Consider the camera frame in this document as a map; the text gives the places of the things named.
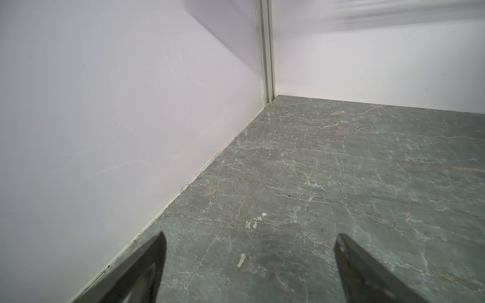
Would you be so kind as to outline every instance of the white debris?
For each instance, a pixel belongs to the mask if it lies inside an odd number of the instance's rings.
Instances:
[[[241,268],[241,266],[243,265],[244,259],[246,259],[246,254],[245,253],[242,253],[241,254],[241,259],[239,259],[239,263],[237,265],[238,268]]]

